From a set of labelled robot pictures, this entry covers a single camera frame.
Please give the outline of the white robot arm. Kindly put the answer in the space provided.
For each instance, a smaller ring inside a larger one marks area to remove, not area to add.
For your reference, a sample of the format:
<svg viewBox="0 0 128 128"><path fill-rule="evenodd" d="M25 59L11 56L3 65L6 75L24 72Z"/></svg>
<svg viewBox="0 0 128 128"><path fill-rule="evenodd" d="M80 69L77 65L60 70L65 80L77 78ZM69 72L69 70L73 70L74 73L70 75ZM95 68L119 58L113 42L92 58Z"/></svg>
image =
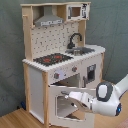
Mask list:
<svg viewBox="0 0 128 128"><path fill-rule="evenodd" d="M96 96L87 92L71 91L67 96L80 111L91 110L104 116L118 116L121 112L120 99L128 91L128 74L116 85L101 82L96 87Z"/></svg>

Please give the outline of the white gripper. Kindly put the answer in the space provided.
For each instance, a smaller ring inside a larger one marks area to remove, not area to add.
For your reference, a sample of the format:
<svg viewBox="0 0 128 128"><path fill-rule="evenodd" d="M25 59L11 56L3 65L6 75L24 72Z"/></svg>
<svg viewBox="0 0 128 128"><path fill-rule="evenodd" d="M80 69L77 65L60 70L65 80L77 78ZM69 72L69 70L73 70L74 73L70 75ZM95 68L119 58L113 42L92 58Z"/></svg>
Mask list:
<svg viewBox="0 0 128 128"><path fill-rule="evenodd" d="M65 98L71 100L82 112L92 109L93 97L86 92L71 91L68 95L65 96Z"/></svg>

